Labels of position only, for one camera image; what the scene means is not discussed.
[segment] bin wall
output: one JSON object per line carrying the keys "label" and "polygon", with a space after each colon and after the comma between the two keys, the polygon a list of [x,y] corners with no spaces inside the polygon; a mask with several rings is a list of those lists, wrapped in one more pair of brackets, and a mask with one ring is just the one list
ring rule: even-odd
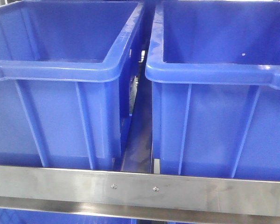
{"label": "bin wall", "polygon": [[[0,60],[17,61],[19,67],[39,60],[62,61],[66,66],[100,64],[136,6],[136,2],[48,1],[4,6]],[[115,14],[108,13],[115,8]],[[102,23],[102,14],[116,20]],[[62,71],[51,74],[58,81],[33,80],[42,70],[48,72],[36,63],[37,70],[33,66],[26,70],[27,78],[0,79],[0,164],[112,170],[114,158],[121,156],[121,127],[129,117],[129,86],[138,74],[140,39],[138,24],[127,44],[129,53],[122,56],[118,69],[111,70],[118,78],[111,81],[68,81]],[[120,58],[122,49],[117,50]],[[71,72],[74,78],[78,69]]]}
{"label": "bin wall", "polygon": [[0,224],[136,224],[127,218],[0,209]]}
{"label": "bin wall", "polygon": [[280,180],[280,90],[153,83],[161,173]]}

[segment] shelf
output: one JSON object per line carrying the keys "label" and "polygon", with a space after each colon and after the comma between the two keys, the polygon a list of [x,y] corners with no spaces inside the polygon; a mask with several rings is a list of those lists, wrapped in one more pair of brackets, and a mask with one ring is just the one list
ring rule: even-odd
{"label": "shelf", "polygon": [[122,172],[0,166],[0,207],[208,224],[280,224],[280,182],[149,174],[142,75]]}

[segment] plastic crate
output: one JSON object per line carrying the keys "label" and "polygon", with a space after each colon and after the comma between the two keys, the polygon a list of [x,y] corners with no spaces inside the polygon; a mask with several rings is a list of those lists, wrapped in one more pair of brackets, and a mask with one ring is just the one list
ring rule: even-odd
{"label": "plastic crate", "polygon": [[0,164],[112,169],[142,14],[132,1],[0,7]]}
{"label": "plastic crate", "polygon": [[161,173],[280,180],[280,2],[162,3],[146,76]]}
{"label": "plastic crate", "polygon": [[0,224],[136,224],[136,220],[0,209]]}

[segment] bin rim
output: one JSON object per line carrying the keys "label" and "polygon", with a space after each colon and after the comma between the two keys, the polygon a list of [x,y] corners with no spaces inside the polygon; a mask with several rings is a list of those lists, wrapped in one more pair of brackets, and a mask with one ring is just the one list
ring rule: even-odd
{"label": "bin rim", "polygon": [[[54,0],[24,0],[0,7],[0,11],[22,7],[26,2],[48,3]],[[78,81],[78,82],[110,82],[119,78],[126,57],[130,54],[133,38],[140,26],[144,3],[141,1],[57,1],[58,3],[90,4],[114,3],[135,4],[125,25],[110,47],[106,57],[99,63],[84,62],[42,62],[42,61],[11,61],[0,60],[0,81],[4,80],[49,80],[49,81]]]}
{"label": "bin rim", "polygon": [[[156,6],[147,56],[146,77],[158,83],[266,85],[280,90],[280,65],[235,63],[167,63],[164,56],[164,4]],[[213,1],[232,4],[234,1]],[[280,4],[279,1],[262,2]]]}

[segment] metal shelf frame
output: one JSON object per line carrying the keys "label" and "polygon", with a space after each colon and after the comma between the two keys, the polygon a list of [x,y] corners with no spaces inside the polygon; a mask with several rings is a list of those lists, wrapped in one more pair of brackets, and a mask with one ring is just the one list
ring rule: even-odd
{"label": "metal shelf frame", "polygon": [[280,224],[280,182],[151,174],[142,74],[121,172],[0,166],[0,207],[204,224]]}

